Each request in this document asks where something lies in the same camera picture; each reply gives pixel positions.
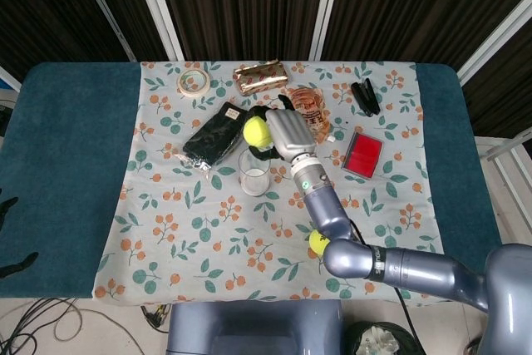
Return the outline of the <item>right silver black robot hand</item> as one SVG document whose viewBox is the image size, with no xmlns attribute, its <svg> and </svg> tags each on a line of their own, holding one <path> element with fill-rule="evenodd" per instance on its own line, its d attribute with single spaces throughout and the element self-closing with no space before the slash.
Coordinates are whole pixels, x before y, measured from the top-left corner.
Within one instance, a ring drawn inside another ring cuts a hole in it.
<svg viewBox="0 0 532 355">
<path fill-rule="evenodd" d="M 316 142 L 303 116 L 287 96 L 278 99 L 283 108 L 253 106 L 246 115 L 243 135 L 251 154 L 259 160 L 287 162 L 314 154 Z"/>
</svg>

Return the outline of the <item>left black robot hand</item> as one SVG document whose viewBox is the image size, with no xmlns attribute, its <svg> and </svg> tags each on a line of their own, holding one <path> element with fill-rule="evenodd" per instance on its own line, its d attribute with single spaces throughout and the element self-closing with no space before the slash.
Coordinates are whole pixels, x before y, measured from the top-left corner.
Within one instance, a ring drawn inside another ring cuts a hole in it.
<svg viewBox="0 0 532 355">
<path fill-rule="evenodd" d="M 9 209 L 18 202 L 18 197 L 12 197 L 1 203 L 1 228 L 5 223 L 6 215 Z M 1 267 L 1 279 L 5 279 L 8 276 L 22 272 L 25 269 L 30 268 L 39 256 L 38 252 L 30 253 L 24 260 L 9 264 Z"/>
</svg>

